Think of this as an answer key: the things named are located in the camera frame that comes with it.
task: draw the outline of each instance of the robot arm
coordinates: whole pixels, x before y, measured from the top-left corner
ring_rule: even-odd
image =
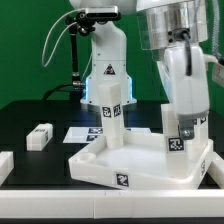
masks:
[[[194,138],[194,119],[205,117],[209,95],[204,54],[207,39],[205,0],[139,0],[142,47],[159,51],[157,65],[180,137]]]
[[[113,24],[121,15],[136,12],[136,0],[70,0],[70,3],[83,9],[76,16],[77,31],[82,36],[91,34],[92,71],[85,81],[82,105],[97,109],[98,86],[111,81],[121,86],[122,105],[136,103],[131,77],[126,72],[126,36]]]

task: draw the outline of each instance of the green backdrop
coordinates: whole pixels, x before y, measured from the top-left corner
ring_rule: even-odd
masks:
[[[221,7],[221,24],[224,20],[224,2]],[[209,26],[212,24],[211,0],[208,0]],[[1,0],[0,5],[0,108],[15,100],[41,99],[43,94],[62,83],[71,81],[71,53],[69,35],[62,39],[55,57],[48,68],[41,65],[41,55],[46,35],[52,24],[65,12],[71,10],[68,0]],[[116,25],[128,37],[127,71],[133,78],[134,95],[138,100],[165,100],[158,71],[150,51],[142,51],[136,16],[126,16]],[[50,41],[54,45],[64,28],[61,23]],[[91,53],[89,37],[78,38],[79,65],[82,74]],[[211,43],[202,44],[206,53]],[[224,54],[224,42],[220,41]],[[211,81],[212,66],[208,80],[211,108],[224,115],[224,88]],[[66,93],[56,93],[51,99],[68,99]]]

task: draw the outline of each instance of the black table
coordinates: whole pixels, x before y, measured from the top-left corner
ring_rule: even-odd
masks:
[[[135,109],[124,112],[126,127],[150,127],[162,132],[161,102],[138,102]],[[26,151],[26,136],[40,123],[53,124],[53,138],[42,152]],[[0,190],[96,190],[111,189],[97,184],[72,180],[68,159],[85,144],[63,144],[69,127],[99,127],[100,114],[81,109],[70,101],[15,101],[0,110],[0,150],[14,152],[15,168]],[[224,152],[224,118],[211,111],[209,136],[214,140],[215,151]],[[200,188],[217,188],[206,175]],[[4,223],[26,223],[25,220],[1,220]],[[45,220],[57,223],[56,220]],[[209,219],[115,219],[115,220],[64,220],[64,223],[210,223]],[[212,219],[214,223],[222,219]]]

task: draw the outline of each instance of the white foam block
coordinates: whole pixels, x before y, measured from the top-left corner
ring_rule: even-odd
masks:
[[[222,190],[133,191],[132,218],[223,217]]]
[[[93,218],[94,192],[0,191],[0,218]]]
[[[101,121],[107,146],[118,149],[123,146],[124,118],[121,105],[121,89],[119,83],[99,85]]]
[[[179,137],[178,121],[174,116],[173,105],[164,104],[161,108],[169,177],[187,178],[190,174],[188,152],[185,143]]]
[[[94,197],[94,218],[132,217],[131,191],[97,191]]]
[[[53,136],[52,124],[39,124],[27,137],[27,151],[41,151]]]

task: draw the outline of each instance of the warning label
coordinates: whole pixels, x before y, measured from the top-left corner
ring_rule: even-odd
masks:
[[[104,75],[116,75],[111,64],[108,65],[106,71],[104,72]]]

